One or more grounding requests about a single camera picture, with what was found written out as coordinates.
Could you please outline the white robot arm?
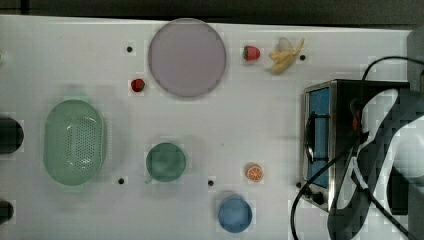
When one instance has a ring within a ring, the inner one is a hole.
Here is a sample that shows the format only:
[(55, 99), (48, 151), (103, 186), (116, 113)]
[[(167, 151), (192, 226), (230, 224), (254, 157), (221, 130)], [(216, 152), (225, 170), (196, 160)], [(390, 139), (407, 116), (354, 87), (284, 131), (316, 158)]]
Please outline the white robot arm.
[(327, 220), (331, 240), (423, 240), (389, 208), (389, 179), (397, 172), (423, 192), (423, 95), (389, 89), (361, 109), (361, 141), (349, 149)]

